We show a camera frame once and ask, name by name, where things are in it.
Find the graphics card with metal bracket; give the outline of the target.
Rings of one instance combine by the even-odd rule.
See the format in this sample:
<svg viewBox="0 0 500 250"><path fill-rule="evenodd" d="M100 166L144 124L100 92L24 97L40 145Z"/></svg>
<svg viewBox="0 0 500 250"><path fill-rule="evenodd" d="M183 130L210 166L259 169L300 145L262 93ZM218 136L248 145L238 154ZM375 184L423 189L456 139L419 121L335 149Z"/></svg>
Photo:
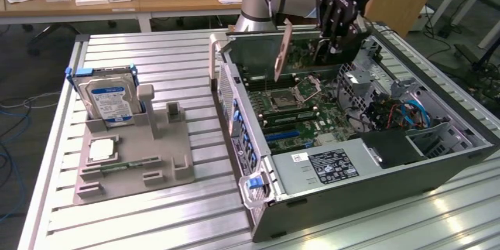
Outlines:
<svg viewBox="0 0 500 250"><path fill-rule="evenodd" d="M355 60L363 41L372 34L374 28L363 17L358 17L347 30L340 35L327 36L319 34L308 39L294 38L294 25L284 20L284 33L280 50L276 56L274 80L278 81L287 65L292 69L308 69L311 67L331 67L350 63Z"/></svg>

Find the metal socket cover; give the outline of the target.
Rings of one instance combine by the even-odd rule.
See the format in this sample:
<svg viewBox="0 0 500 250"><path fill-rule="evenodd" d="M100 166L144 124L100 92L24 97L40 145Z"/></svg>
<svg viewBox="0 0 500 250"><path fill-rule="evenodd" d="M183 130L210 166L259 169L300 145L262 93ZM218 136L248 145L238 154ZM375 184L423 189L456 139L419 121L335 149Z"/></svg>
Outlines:
<svg viewBox="0 0 500 250"><path fill-rule="evenodd" d="M295 92L306 98L315 95L322 91L320 80L314 75L307 75L303 77L302 81L295 86Z"/></svg>

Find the CPU socket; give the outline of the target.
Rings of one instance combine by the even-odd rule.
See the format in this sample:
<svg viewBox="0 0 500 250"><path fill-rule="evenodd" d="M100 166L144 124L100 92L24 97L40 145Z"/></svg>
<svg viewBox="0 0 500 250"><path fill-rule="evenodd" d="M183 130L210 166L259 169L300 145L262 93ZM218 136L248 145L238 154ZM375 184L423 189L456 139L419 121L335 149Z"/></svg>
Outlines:
<svg viewBox="0 0 500 250"><path fill-rule="evenodd" d="M300 104L291 90L272 91L270 94L271 108L275 112L299 109Z"/></svg>

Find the green motherboard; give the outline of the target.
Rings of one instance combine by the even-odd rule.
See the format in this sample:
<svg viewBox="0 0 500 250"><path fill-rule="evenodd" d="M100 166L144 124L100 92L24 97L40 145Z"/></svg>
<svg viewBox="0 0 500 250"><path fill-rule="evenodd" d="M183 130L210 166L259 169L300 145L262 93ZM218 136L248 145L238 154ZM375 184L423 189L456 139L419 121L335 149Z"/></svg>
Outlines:
<svg viewBox="0 0 500 250"><path fill-rule="evenodd" d="M275 155L320 146L330 142L347 141L351 136L356 135L366 128L366 124L360 124L356 120L351 119L354 114L347 113L340 108L338 99L334 97L335 86L331 85L332 81L324 79L319 73L286 74L278 81L274 80L274 75L268 73L267 91L263 91L263 75L266 71L254 74L248 67L239 67L239 71L264 137L274 132L300 131L299 137L267 142L271 152ZM295 92L295 86L307 75L314 75L320 80L323 88L319 93L304 98L300 93ZM299 109L280 112L316 111L318 117L308 121L267 125L267 122L262 120L262 115L275 113L271 108L270 94L272 91L279 90L291 90L300 104Z"/></svg>

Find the RAM stick with black chips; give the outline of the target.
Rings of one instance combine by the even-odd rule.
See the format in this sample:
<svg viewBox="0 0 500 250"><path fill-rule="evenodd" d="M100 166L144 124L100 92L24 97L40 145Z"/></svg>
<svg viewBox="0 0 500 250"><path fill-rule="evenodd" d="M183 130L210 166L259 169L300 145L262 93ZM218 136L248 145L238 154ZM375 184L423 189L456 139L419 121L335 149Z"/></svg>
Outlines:
<svg viewBox="0 0 500 250"><path fill-rule="evenodd" d="M316 117L316 111L288 111L263 114L262 120L267 122L267 125L272 125L295 121L308 121L311 119L315 119Z"/></svg>

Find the black equipment stand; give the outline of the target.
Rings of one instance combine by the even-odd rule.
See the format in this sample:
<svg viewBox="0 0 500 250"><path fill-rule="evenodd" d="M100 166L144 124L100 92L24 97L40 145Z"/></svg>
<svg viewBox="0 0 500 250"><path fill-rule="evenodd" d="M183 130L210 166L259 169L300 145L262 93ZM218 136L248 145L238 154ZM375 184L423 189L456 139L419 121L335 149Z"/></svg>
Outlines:
<svg viewBox="0 0 500 250"><path fill-rule="evenodd" d="M464 44L455 44L456 57L464 57L470 62L466 71L466 78L470 78L472 84L479 88L482 94L500 103L500 63L490 62L494 52L500 46L500 39L487 49L482 58L479 58Z"/></svg>

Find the blue expansion slot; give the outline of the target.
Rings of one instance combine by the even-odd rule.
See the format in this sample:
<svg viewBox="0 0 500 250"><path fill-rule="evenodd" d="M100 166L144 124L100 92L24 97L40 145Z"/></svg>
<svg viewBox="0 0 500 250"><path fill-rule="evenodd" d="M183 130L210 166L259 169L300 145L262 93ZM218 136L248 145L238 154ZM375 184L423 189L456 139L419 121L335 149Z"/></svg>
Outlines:
<svg viewBox="0 0 500 250"><path fill-rule="evenodd" d="M283 139L295 138L300 136L300 131L290 130L283 132L274 132L266 135L267 142L275 142Z"/></svg>

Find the black plastic shroud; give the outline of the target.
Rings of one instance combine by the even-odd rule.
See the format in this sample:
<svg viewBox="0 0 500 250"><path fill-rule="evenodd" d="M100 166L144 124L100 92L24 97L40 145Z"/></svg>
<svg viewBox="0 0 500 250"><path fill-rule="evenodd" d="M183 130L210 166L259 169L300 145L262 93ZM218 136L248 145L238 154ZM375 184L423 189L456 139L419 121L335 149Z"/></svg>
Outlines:
<svg viewBox="0 0 500 250"><path fill-rule="evenodd" d="M382 159L383 169L426 160L403 130L371 131L362 134L362 139Z"/></svg>

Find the metal disk bay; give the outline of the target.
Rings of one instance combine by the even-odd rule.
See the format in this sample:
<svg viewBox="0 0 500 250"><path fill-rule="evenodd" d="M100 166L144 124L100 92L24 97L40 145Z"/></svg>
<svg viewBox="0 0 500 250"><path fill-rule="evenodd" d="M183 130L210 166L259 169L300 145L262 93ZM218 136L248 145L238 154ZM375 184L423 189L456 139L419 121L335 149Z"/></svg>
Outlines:
<svg viewBox="0 0 500 250"><path fill-rule="evenodd" d="M472 142L450 122L426 129L410 129L406 134L428 159L474 147Z"/></svg>

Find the grey power supply unit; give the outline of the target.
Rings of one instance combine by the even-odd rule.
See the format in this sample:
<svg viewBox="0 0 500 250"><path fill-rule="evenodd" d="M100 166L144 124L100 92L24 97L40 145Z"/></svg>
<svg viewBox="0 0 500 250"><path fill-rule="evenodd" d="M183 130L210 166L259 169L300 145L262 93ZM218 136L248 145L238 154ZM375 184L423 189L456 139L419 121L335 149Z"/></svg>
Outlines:
<svg viewBox="0 0 500 250"><path fill-rule="evenodd" d="M383 171L360 138L272 156L286 194L310 193Z"/></svg>

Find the open black PC case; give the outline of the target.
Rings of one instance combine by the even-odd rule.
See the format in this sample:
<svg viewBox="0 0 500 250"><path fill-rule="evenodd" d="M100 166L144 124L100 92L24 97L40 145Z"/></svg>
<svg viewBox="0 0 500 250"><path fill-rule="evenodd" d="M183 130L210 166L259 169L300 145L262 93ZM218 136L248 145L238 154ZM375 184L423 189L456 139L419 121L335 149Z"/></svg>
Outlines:
<svg viewBox="0 0 500 250"><path fill-rule="evenodd" d="M366 124L350 140L371 131L426 129L450 122L474 147L383 169L328 189L286 194L239 71L248 67L254 74L274 75L284 30L214 33L208 64L214 99L256 242L430 192L500 151L500 127L490 121L488 112L480 107L467 109L458 100L460 88L438 68L396 34L380 26L372 28L352 62L298 70L288 64L282 76L315 72L332 81L340 108ZM256 176L264 185L250 190L247 180Z"/></svg>

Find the grey plastic parts rack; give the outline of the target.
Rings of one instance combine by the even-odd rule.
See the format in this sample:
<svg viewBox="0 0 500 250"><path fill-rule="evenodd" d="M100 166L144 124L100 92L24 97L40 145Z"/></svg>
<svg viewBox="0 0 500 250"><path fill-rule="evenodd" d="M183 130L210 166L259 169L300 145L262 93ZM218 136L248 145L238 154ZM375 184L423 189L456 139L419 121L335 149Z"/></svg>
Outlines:
<svg viewBox="0 0 500 250"><path fill-rule="evenodd" d="M103 121L88 120L76 170L76 205L91 204L194 182L194 159L186 111L178 102L154 109L154 86L140 85L138 98L146 112L135 114L132 124L110 128ZM115 153L110 159L92 162L90 145L95 140L112 139ZM144 166L103 173L100 167L143 160Z"/></svg>

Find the black office chair base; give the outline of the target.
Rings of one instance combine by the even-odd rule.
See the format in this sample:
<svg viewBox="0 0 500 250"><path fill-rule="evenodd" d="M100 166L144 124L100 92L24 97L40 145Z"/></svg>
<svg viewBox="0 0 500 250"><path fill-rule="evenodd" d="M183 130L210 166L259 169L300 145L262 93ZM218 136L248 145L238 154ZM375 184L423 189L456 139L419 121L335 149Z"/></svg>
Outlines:
<svg viewBox="0 0 500 250"><path fill-rule="evenodd" d="M27 44L27 53L31 56L40 55L40 50L35 47L35 45L47 37L50 36L58 29L67 29L74 35L79 35L80 31L74 27L71 23L52 23L50 24L46 29L28 41Z"/></svg>

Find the green RAM stick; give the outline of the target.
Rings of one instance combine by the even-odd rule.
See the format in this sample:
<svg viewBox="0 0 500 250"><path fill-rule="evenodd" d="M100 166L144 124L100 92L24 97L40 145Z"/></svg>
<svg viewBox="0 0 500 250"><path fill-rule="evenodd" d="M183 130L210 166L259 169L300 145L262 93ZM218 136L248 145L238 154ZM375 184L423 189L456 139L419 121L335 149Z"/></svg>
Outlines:
<svg viewBox="0 0 500 250"><path fill-rule="evenodd" d="M134 169L134 168L138 168L138 167L142 167L142 166L144 166L144 161L143 160L135 160L135 161L131 161L131 162L120 162L120 163L114 163L114 164L110 164L110 165L103 165L100 167L100 171L103 173L110 173L110 172L115 172L115 171Z"/></svg>

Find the silver CPU chip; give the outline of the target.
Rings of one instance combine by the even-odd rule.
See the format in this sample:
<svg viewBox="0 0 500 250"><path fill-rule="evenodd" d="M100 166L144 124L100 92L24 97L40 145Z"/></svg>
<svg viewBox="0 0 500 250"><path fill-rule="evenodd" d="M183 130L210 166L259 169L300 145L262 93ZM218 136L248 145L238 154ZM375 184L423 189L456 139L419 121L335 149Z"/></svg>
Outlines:
<svg viewBox="0 0 500 250"><path fill-rule="evenodd" d="M99 139L91 143L88 158L92 162L110 159L114 153L115 141L112 139Z"/></svg>

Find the hard disk with blue bracket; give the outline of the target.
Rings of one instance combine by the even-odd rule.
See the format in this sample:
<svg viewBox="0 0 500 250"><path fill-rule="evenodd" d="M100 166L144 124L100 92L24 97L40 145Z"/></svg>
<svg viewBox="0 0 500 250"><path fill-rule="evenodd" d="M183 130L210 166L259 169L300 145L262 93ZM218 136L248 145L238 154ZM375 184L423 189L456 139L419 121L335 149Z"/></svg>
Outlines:
<svg viewBox="0 0 500 250"><path fill-rule="evenodd" d="M134 64L108 68L66 69L66 78L79 93L90 119L104 120L108 127L132 123L144 112L138 98L138 68Z"/></svg>

